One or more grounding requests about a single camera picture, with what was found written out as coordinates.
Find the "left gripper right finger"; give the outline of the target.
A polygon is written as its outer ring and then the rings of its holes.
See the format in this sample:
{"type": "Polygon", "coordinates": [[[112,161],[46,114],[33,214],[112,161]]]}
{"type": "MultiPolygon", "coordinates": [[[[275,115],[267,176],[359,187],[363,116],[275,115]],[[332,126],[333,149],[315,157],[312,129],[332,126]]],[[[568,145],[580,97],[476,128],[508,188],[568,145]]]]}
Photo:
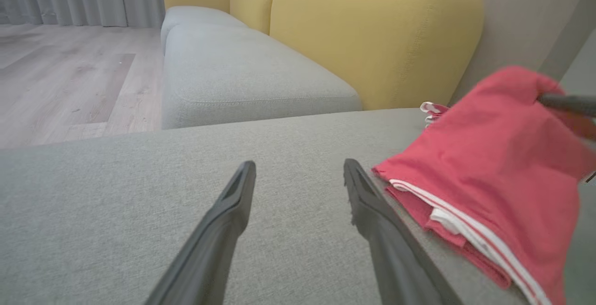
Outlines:
{"type": "Polygon", "coordinates": [[[408,226],[355,159],[344,162],[352,224],[368,241],[383,305],[462,305],[408,226]]]}

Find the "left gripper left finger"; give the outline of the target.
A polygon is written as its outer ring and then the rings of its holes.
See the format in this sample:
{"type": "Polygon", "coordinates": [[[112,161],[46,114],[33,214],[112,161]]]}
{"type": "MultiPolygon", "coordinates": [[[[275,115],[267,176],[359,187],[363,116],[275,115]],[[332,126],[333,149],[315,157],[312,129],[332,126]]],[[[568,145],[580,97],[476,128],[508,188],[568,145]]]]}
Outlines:
{"type": "Polygon", "coordinates": [[[223,305],[234,250],[251,215],[255,180],[255,163],[241,163],[145,305],[223,305]]]}

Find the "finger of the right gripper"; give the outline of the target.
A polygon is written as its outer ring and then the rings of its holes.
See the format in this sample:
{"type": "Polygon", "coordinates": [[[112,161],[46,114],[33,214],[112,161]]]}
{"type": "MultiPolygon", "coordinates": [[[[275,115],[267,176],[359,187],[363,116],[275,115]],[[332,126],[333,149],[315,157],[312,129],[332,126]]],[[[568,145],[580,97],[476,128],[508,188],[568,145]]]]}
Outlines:
{"type": "Polygon", "coordinates": [[[549,109],[596,119],[596,96],[544,93],[540,95],[537,100],[541,105],[546,106],[549,109]]]}

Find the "red garment with white stripes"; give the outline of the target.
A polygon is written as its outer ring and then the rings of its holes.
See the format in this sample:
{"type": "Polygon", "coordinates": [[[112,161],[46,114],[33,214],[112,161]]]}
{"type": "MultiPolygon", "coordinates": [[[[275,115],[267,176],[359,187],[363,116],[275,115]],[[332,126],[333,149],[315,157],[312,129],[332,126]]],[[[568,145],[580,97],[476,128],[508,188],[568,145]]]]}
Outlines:
{"type": "Polygon", "coordinates": [[[448,110],[424,102],[421,135],[373,173],[424,230],[530,305],[566,305],[579,182],[596,171],[596,124],[549,109],[551,78],[503,68],[448,110]]]}

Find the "large yellow sofa back cushion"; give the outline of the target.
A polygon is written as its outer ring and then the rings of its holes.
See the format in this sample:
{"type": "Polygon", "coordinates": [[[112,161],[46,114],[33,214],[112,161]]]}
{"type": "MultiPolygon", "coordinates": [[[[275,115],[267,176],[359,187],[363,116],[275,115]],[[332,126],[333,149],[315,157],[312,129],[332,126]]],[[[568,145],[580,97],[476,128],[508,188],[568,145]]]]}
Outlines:
{"type": "Polygon", "coordinates": [[[270,36],[353,87],[364,110],[447,105],[481,39],[482,0],[272,0],[270,36]]]}

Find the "small grey sofa seat cushion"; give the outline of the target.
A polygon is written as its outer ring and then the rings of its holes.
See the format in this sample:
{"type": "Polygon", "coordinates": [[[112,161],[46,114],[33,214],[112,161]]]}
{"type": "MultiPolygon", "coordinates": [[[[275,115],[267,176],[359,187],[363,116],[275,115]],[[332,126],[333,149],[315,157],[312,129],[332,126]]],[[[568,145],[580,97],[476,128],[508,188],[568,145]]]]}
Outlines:
{"type": "Polygon", "coordinates": [[[162,53],[166,52],[167,37],[177,25],[217,25],[226,27],[242,27],[247,25],[230,14],[208,7],[175,6],[168,8],[161,26],[162,53]]]}

